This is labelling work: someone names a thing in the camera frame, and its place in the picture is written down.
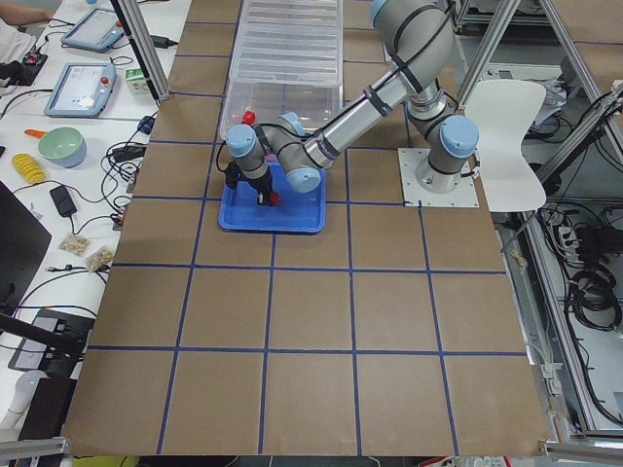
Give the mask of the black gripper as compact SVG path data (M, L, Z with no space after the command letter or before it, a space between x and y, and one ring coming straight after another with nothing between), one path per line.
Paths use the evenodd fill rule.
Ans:
M274 193L273 191L273 176L271 173L264 173L262 176L256 179L250 180L250 185L259 194L257 197L257 204L264 205L267 201L267 205L274 205Z

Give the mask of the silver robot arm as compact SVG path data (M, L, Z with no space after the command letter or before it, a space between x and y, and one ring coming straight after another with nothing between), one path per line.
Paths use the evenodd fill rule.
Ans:
M250 185L259 204L276 205L278 195L267 157L273 155L297 193L314 190L321 172L355 140L401 103L408 119L427 141L429 152L416 169L420 186L445 195L456 188L478 140L477 126L449 109L437 77L449 58L454 31L451 12L432 1L376 1L370 18L390 55L391 69L366 87L350 105L312 133L294 113L273 123L233 126L226 145L232 161L225 183Z

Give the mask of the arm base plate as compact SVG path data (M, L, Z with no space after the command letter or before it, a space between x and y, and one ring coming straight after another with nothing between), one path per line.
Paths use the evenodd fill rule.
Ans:
M443 175L428 163L427 148L399 148L398 159L405 204L414 207L478 208L469 162L461 172Z

